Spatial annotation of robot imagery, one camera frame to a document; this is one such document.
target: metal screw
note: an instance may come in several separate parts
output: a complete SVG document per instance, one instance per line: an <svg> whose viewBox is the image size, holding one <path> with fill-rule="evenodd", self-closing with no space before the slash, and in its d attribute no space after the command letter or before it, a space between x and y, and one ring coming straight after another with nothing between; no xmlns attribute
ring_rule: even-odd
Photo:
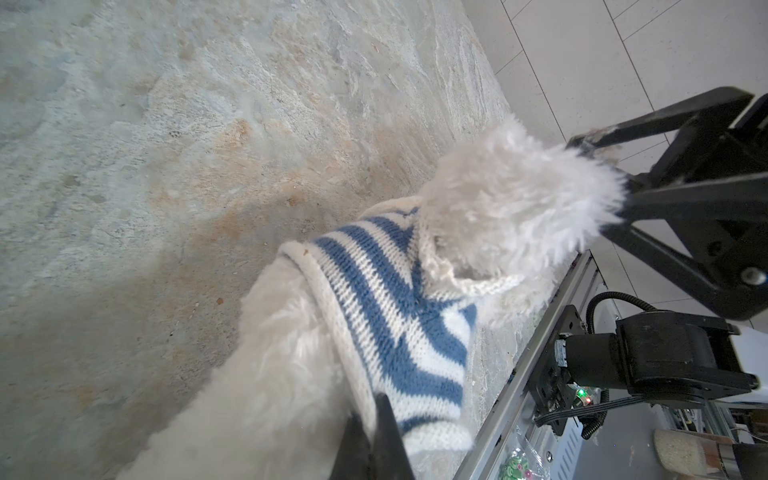
<svg viewBox="0 0 768 480"><path fill-rule="evenodd" d="M748 266L741 270L741 281L747 285L763 285L766 280L768 280L766 273L756 266Z"/></svg>

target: knitted sweater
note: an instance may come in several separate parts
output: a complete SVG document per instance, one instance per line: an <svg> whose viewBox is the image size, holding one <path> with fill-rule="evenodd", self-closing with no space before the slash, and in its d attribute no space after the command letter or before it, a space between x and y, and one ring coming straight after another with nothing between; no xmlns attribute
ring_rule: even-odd
<svg viewBox="0 0 768 480"><path fill-rule="evenodd" d="M309 280L369 437L383 392L410 455L472 447L457 421L477 314L471 298L425 288L418 218L398 210L280 248Z"/></svg>

